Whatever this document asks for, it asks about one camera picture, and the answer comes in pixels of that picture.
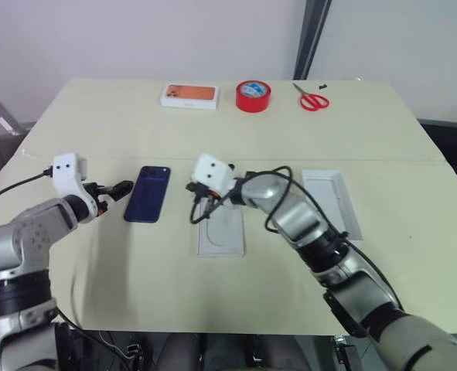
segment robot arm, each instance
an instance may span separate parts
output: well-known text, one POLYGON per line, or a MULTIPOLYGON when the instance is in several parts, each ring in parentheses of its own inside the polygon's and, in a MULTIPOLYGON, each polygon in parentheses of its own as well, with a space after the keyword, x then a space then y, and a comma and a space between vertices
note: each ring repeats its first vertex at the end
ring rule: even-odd
POLYGON ((286 192, 288 177, 263 172, 236 179, 233 166, 202 155, 192 178, 188 189, 197 198, 216 195, 272 214, 276 230, 326 289, 324 299, 345 330, 369 336, 392 370, 457 370, 457 339, 405 313, 369 259, 313 205, 286 192))
POLYGON ((60 199, 27 209, 0 226, 0 371, 27 365, 64 369, 70 343, 65 325, 50 323, 56 301, 49 282, 49 249, 107 209, 98 199, 107 194, 118 200, 132 182, 101 187, 85 180, 85 160, 75 154, 55 158, 53 181, 60 199))

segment red tape roll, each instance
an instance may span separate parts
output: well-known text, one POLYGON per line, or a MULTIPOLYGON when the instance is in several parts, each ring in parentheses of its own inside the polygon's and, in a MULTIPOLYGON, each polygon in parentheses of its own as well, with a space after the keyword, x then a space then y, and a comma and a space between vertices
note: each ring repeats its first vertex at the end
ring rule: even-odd
POLYGON ((271 88, 266 83, 257 80, 248 80, 237 86, 236 104, 245 112, 261 112, 269 105, 271 88))

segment beige table surface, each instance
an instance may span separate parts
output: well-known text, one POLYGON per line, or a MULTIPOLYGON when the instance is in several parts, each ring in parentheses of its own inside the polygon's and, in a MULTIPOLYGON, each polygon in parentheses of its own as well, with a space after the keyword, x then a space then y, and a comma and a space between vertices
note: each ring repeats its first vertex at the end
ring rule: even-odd
POLYGON ((330 106, 309 112, 290 81, 269 82, 269 108, 235 106, 236 82, 221 88, 215 111, 159 104, 165 81, 74 80, 26 139, 29 155, 77 151, 87 157, 194 159, 201 151, 238 159, 443 160, 388 83, 300 81, 330 106))
MULTIPOLYGON (((46 160, 19 152, 0 173, 0 188, 37 173, 46 160)), ((243 258, 196 257, 197 226, 187 222, 184 189, 194 160, 90 158, 89 180, 134 179, 143 165, 172 169, 160 220, 126 223, 127 199, 51 250, 53 295, 71 303, 88 328, 137 331, 333 334, 343 329, 318 286, 264 216, 244 210, 243 258)), ((364 241, 405 308, 457 332, 457 178, 444 162, 235 161, 240 171, 290 165, 343 172, 364 241)), ((0 198, 0 223, 55 195, 40 179, 0 198)))

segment dark blue smartphone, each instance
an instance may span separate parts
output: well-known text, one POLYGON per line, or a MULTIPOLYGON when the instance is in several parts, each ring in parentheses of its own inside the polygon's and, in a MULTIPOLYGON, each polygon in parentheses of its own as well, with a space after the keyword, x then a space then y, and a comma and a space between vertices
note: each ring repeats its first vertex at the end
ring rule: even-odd
POLYGON ((170 168, 164 166, 141 168, 125 210, 125 220, 140 223, 158 221, 170 172, 170 168))

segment red scissors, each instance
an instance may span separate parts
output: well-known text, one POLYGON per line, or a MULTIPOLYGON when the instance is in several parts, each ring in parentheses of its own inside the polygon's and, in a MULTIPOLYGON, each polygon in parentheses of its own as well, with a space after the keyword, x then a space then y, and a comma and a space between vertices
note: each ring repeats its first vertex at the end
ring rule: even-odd
POLYGON ((322 95, 310 94, 303 90, 299 85, 293 83, 302 96, 300 97, 300 105, 307 111, 318 111, 329 106, 329 100, 322 95))

